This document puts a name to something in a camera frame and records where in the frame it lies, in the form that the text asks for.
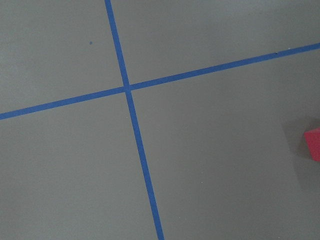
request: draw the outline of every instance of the blue tape line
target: blue tape line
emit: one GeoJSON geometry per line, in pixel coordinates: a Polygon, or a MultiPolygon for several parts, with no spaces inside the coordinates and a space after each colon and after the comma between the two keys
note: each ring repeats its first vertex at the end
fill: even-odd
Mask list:
{"type": "Polygon", "coordinates": [[[105,3],[105,7],[106,7],[106,12],[107,12],[107,15],[109,18],[109,24],[110,24],[110,28],[111,28],[112,37],[113,37],[115,52],[116,52],[118,64],[120,67],[123,86],[125,89],[126,101],[127,101],[128,108],[129,108],[131,123],[132,123],[132,127],[133,127],[136,146],[138,148],[140,163],[141,163],[144,182],[145,182],[145,186],[146,186],[146,190],[147,190],[147,194],[148,194],[148,198],[149,198],[149,202],[150,202],[150,207],[151,207],[151,212],[152,212],[152,216],[153,216],[156,234],[157,234],[157,237],[159,240],[164,240],[165,237],[164,237],[164,233],[163,233],[162,226],[161,226],[161,221],[160,221],[160,216],[159,216],[159,212],[158,212],[154,188],[153,188],[152,182],[151,182],[150,172],[149,172],[145,148],[144,148],[144,144],[142,141],[141,132],[140,132],[140,128],[139,128],[135,104],[134,104],[134,100],[133,100],[132,93],[130,90],[130,83],[129,83],[126,64],[125,64],[125,60],[124,60],[124,56],[123,56],[122,48],[121,48],[121,44],[120,44],[120,39],[119,39],[118,31],[117,31],[114,12],[113,12],[110,0],[104,0],[104,3],[105,3]]]}
{"type": "Polygon", "coordinates": [[[151,86],[155,86],[155,85],[159,85],[159,84],[165,84],[165,83],[174,82],[174,81],[178,81],[178,80],[182,80],[182,79],[187,79],[187,78],[196,77],[196,76],[200,76],[200,75],[204,75],[204,74],[219,72],[219,71],[232,69],[232,68],[236,68],[236,67],[240,67],[240,66],[244,66],[244,65],[259,63],[259,62],[263,62],[263,61],[267,61],[267,60],[271,60],[271,59],[282,58],[282,57],[286,57],[289,55],[304,53],[304,52],[317,50],[317,49],[320,49],[320,43],[306,45],[306,46],[297,47],[297,48],[288,49],[288,50],[279,51],[279,52],[274,52],[274,53],[270,53],[270,54],[266,54],[266,55],[255,56],[255,57],[251,57],[251,58],[247,58],[247,59],[243,59],[243,60],[232,61],[232,62],[221,64],[221,65],[210,66],[210,67],[206,67],[206,68],[202,68],[202,69],[198,69],[198,70],[193,70],[193,71],[188,71],[188,72],[184,72],[184,73],[179,73],[176,75],[161,77],[161,78],[157,78],[157,79],[153,79],[153,80],[149,80],[149,81],[139,82],[139,83],[132,84],[130,86],[130,89],[132,91],[137,90],[137,89],[143,89],[143,88],[147,88],[147,87],[151,87],[151,86]]]}
{"type": "Polygon", "coordinates": [[[110,0],[105,0],[104,3],[105,3],[105,8],[106,8],[106,13],[107,13],[108,19],[109,19],[109,24],[110,24],[110,28],[111,28],[111,33],[112,33],[113,43],[114,43],[114,47],[115,47],[116,57],[118,59],[118,64],[119,64],[119,67],[120,67],[123,86],[125,88],[127,88],[130,85],[130,83],[129,83],[129,79],[128,79],[128,74],[127,74],[124,55],[122,53],[122,48],[121,48],[120,39],[119,39],[119,35],[118,35],[118,30],[117,30],[117,26],[116,26],[116,20],[115,20],[115,16],[114,16],[114,11],[112,9],[110,0]]]}
{"type": "Polygon", "coordinates": [[[27,107],[19,110],[8,111],[8,112],[0,113],[0,120],[9,119],[9,118],[13,118],[13,117],[17,117],[25,114],[40,112],[47,109],[54,109],[54,108],[65,106],[65,105],[76,104],[76,103],[80,103],[80,102],[84,102],[92,99],[98,99],[98,98],[115,95],[119,93],[124,93],[124,92],[125,92],[125,88],[121,86],[121,87],[112,88],[109,90],[98,91],[98,92],[71,97],[71,98],[67,98],[59,101],[48,102],[45,104],[31,106],[31,107],[27,107]]]}

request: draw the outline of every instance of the painted floor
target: painted floor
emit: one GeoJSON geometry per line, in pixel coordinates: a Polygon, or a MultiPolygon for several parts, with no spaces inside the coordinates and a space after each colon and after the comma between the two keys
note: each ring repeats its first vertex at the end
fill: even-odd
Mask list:
{"type": "Polygon", "coordinates": [[[1,240],[318,240],[318,0],[0,0],[1,240]]]}

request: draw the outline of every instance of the blue tape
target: blue tape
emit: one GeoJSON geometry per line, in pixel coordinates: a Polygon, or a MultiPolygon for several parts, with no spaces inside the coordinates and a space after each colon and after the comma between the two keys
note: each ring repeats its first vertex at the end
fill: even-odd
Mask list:
{"type": "Polygon", "coordinates": [[[107,15],[109,18],[109,24],[110,24],[110,28],[111,28],[112,37],[113,37],[115,52],[116,52],[118,64],[120,67],[123,86],[125,89],[126,101],[128,103],[129,113],[130,113],[130,117],[131,117],[131,123],[132,123],[132,127],[133,127],[136,146],[138,148],[140,163],[141,163],[141,167],[142,167],[146,191],[147,191],[149,202],[150,202],[150,207],[151,207],[151,212],[152,212],[152,216],[153,216],[156,234],[157,234],[158,240],[164,240],[165,237],[164,237],[164,233],[163,233],[162,226],[161,226],[161,221],[160,221],[160,216],[159,216],[159,212],[158,212],[154,188],[153,188],[152,182],[151,182],[150,172],[149,172],[145,148],[144,148],[144,144],[142,141],[141,132],[140,132],[140,128],[139,128],[135,104],[134,104],[134,100],[133,100],[132,93],[130,90],[130,83],[129,83],[129,79],[128,79],[124,56],[122,53],[122,48],[121,48],[118,30],[117,30],[117,26],[116,26],[114,11],[112,9],[112,5],[111,5],[110,0],[104,0],[104,3],[105,3],[105,7],[106,7],[106,12],[107,12],[107,15]]]}
{"type": "Polygon", "coordinates": [[[206,67],[198,70],[179,73],[176,75],[165,76],[165,77],[161,77],[161,78],[157,78],[149,81],[143,81],[143,82],[132,84],[130,86],[130,89],[132,91],[137,89],[143,89],[143,88],[147,88],[147,87],[151,87],[159,84],[165,84],[165,83],[174,82],[174,81],[187,79],[191,77],[196,77],[204,74],[219,72],[219,71],[241,67],[244,65],[259,63],[259,62],[263,62],[271,59],[278,59],[278,58],[282,58],[282,57],[286,57],[294,54],[300,54],[300,53],[317,50],[317,49],[320,49],[320,43],[306,45],[306,46],[297,47],[297,48],[288,49],[288,50],[279,51],[279,52],[274,52],[266,55],[255,56],[255,57],[251,57],[243,60],[232,61],[232,62],[221,64],[221,65],[210,66],[210,67],[206,67]]]}
{"type": "Polygon", "coordinates": [[[9,118],[13,118],[13,117],[17,117],[25,114],[40,112],[47,109],[54,109],[54,108],[65,106],[65,105],[76,104],[76,103],[80,103],[80,102],[84,102],[92,99],[98,99],[98,98],[115,95],[119,93],[124,93],[124,92],[125,92],[125,88],[121,86],[121,87],[112,88],[109,90],[98,91],[98,92],[71,97],[71,98],[67,98],[59,101],[48,102],[45,104],[31,106],[31,107],[27,107],[19,110],[8,111],[8,112],[0,113],[0,120],[9,119],[9,118]]]}

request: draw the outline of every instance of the red foam block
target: red foam block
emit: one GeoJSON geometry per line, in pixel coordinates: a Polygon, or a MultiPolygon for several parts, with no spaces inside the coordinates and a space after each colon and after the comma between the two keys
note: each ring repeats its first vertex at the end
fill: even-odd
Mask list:
{"type": "Polygon", "coordinates": [[[320,127],[304,133],[313,160],[320,162],[320,127]]]}

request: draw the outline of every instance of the gray floor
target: gray floor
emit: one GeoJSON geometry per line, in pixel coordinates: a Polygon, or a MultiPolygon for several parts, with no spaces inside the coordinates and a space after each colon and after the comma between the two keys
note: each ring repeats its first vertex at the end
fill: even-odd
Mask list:
{"type": "MultiPolygon", "coordinates": [[[[320,1],[112,1],[131,84],[320,42],[320,1]]],[[[0,0],[0,113],[121,87],[101,0],[0,0]]],[[[166,240],[318,240],[320,50],[132,91],[166,240]]],[[[1,240],[156,240],[125,93],[0,121],[1,240]]]]}

